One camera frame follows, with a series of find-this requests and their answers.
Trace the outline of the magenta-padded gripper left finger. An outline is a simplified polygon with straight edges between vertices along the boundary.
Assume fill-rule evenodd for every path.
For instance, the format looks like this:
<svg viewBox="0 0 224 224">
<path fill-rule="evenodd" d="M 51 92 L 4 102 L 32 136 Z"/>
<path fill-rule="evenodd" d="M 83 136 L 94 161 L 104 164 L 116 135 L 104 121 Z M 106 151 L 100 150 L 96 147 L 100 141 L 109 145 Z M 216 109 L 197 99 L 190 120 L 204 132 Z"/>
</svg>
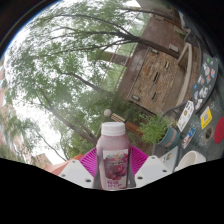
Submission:
<svg viewBox="0 0 224 224">
<path fill-rule="evenodd" d="M 93 148 L 80 160 L 72 159 L 59 176 L 84 188 L 99 189 L 100 177 L 97 169 L 96 149 Z"/>
</svg>

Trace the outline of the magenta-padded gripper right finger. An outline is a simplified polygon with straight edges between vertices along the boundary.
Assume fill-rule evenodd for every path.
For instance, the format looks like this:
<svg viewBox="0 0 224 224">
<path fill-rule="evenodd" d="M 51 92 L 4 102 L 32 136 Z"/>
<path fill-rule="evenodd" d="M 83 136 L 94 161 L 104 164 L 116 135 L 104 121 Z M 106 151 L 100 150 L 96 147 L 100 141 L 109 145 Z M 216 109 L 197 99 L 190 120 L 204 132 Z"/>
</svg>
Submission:
<svg viewBox="0 0 224 224">
<path fill-rule="evenodd" d="M 171 171 L 157 156 L 147 156 L 135 146 L 131 147 L 129 165 L 130 188 L 143 187 L 170 174 Z"/>
</svg>

